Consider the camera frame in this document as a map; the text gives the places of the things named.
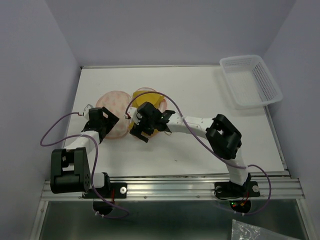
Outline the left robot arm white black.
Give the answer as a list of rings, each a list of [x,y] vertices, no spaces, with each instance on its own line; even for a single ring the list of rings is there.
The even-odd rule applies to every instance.
[[[54,194],[88,192],[92,187],[88,154],[118,123],[119,118],[105,107],[88,110],[88,121],[75,141],[51,153],[50,189]]]

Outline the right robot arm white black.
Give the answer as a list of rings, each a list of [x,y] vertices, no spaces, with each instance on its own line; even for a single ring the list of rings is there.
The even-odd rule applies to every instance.
[[[128,108],[125,116],[133,123],[130,134],[144,142],[148,142],[147,137],[154,131],[191,134],[199,142],[206,139],[209,144],[205,148],[225,163],[229,173],[228,182],[214,184],[216,196],[231,199],[247,195],[251,174],[240,150],[242,134],[224,115],[214,118],[183,116],[180,111],[161,112],[145,102],[138,108]]]

